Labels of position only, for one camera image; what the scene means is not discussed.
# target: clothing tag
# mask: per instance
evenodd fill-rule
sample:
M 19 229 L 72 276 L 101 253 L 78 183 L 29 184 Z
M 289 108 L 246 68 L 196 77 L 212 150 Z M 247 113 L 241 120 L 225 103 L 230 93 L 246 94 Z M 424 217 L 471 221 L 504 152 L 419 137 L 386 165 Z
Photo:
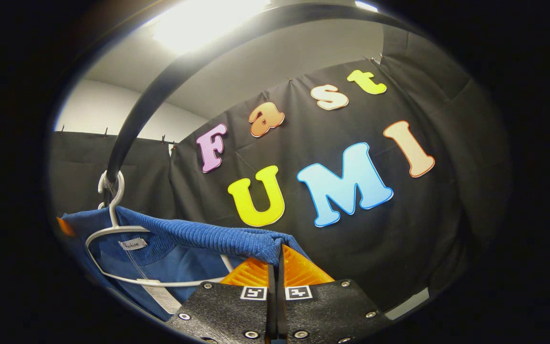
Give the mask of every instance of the clothing tag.
M 136 237 L 135 239 L 127 240 L 127 241 L 118 241 L 120 246 L 125 251 L 132 251 L 137 250 L 139 248 L 144 248 L 148 246 L 146 241 L 140 237 Z
M 138 281 L 158 282 L 158 279 L 137 279 Z M 141 285 L 150 294 L 154 300 L 169 314 L 175 314 L 181 307 L 181 303 L 177 301 L 166 288 L 152 287 L 149 285 Z

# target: ceiling light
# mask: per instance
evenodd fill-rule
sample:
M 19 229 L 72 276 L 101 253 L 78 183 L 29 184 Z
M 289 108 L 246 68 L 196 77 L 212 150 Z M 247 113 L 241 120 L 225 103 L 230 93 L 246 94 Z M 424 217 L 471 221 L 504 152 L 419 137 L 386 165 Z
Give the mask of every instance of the ceiling light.
M 207 45 L 258 14 L 269 0 L 186 0 L 157 17 L 153 39 L 183 54 Z
M 362 1 L 356 1 L 356 6 L 360 7 L 361 9 L 378 12 L 377 8 L 375 6 L 371 6 L 369 4 L 365 4 Z

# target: letter m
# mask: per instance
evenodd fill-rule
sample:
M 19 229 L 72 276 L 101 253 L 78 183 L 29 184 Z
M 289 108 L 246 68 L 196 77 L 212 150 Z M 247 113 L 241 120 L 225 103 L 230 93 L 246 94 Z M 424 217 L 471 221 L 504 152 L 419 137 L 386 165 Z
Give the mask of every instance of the letter m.
M 332 210 L 328 199 L 349 215 L 356 211 L 356 187 L 362 195 L 362 209 L 376 207 L 393 196 L 393 191 L 384 185 L 370 160 L 369 146 L 364 142 L 349 146 L 343 152 L 342 178 L 319 163 L 303 168 L 296 178 L 305 183 L 311 193 L 317 211 L 317 227 L 334 224 L 341 218 L 338 211 Z

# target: orange object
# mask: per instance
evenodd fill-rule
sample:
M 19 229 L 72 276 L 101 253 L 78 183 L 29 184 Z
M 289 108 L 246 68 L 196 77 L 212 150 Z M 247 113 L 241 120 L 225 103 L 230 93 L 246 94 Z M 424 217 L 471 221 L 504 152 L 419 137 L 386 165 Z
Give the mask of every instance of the orange object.
M 299 287 L 332 281 L 334 279 L 312 261 L 284 245 L 284 287 Z
M 249 257 L 224 277 L 220 283 L 248 287 L 268 287 L 268 264 Z
M 74 229 L 65 222 L 62 218 L 57 217 L 56 220 L 59 222 L 59 227 L 61 227 L 61 231 L 65 233 L 65 235 L 68 235 L 68 237 L 77 237 L 76 232 Z

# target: foam letter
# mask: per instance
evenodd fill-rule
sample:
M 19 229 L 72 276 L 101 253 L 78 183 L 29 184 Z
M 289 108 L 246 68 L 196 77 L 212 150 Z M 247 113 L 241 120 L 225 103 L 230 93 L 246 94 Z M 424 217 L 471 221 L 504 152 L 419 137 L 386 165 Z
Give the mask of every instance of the foam letter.
M 203 173 L 213 170 L 222 163 L 222 159 L 216 157 L 216 153 L 214 152 L 218 151 L 218 153 L 222 154 L 224 142 L 220 135 L 226 134 L 226 131 L 226 126 L 220 123 L 197 139 L 197 144 L 201 149 L 201 155 L 203 155 Z
M 252 133 L 253 137 L 261 137 L 270 128 L 279 127 L 284 122 L 284 117 L 284 113 L 279 112 L 275 104 L 271 102 L 262 103 L 249 115 L 249 122 L 252 124 L 249 132 Z
M 419 142 L 417 142 L 413 134 L 409 131 L 409 122 L 406 120 L 399 120 L 394 124 L 390 124 L 390 126 L 383 131 L 383 135 L 389 139 L 393 139 L 400 147 L 411 166 L 409 170 L 411 177 L 417 178 L 423 176 L 434 167 L 434 158 L 423 151 Z
M 383 93 L 388 89 L 386 85 L 379 84 L 376 85 L 370 78 L 372 78 L 374 75 L 371 72 L 363 73 L 360 70 L 356 69 L 349 76 L 347 76 L 347 81 L 356 81 L 360 87 L 365 92 L 368 92 L 370 94 L 379 94 Z
M 333 85 L 314 87 L 311 96 L 318 100 L 317 106 L 325 110 L 338 109 L 349 104 L 349 98 L 345 94 L 338 93 L 338 88 Z
M 273 224 L 284 214 L 284 196 L 281 194 L 275 174 L 277 166 L 268 166 L 256 173 L 256 179 L 264 183 L 266 195 L 271 207 L 266 211 L 257 211 L 249 194 L 250 181 L 247 178 L 240 179 L 229 185 L 229 194 L 233 195 L 237 212 L 243 222 L 254 227 L 262 227 Z
M 376 207 L 393 196 L 370 160 L 369 146 L 364 142 L 349 146 L 343 152 L 342 178 L 319 163 L 303 168 L 296 178 L 307 184 L 311 193 L 317 211 L 316 227 L 334 224 L 341 218 L 340 213 L 330 207 L 328 198 L 351 215 L 356 211 L 356 187 L 362 195 L 362 209 Z

